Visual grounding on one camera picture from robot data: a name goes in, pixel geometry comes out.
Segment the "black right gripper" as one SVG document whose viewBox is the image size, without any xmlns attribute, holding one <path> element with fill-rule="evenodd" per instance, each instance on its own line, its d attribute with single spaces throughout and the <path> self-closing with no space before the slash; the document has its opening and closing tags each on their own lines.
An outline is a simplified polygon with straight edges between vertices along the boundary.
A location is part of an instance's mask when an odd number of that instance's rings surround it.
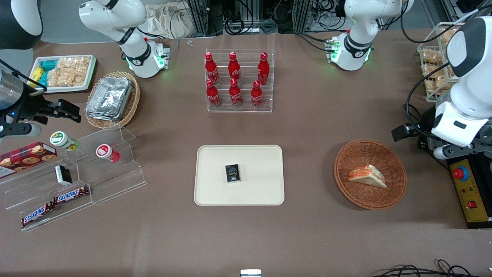
<svg viewBox="0 0 492 277">
<path fill-rule="evenodd" d="M 54 102 L 44 98 L 27 98 L 21 104 L 21 120 L 47 124 L 48 120 L 45 117 L 65 118 L 76 123 L 81 122 L 80 108 L 64 99 L 57 101 L 57 111 Z"/>
</svg>

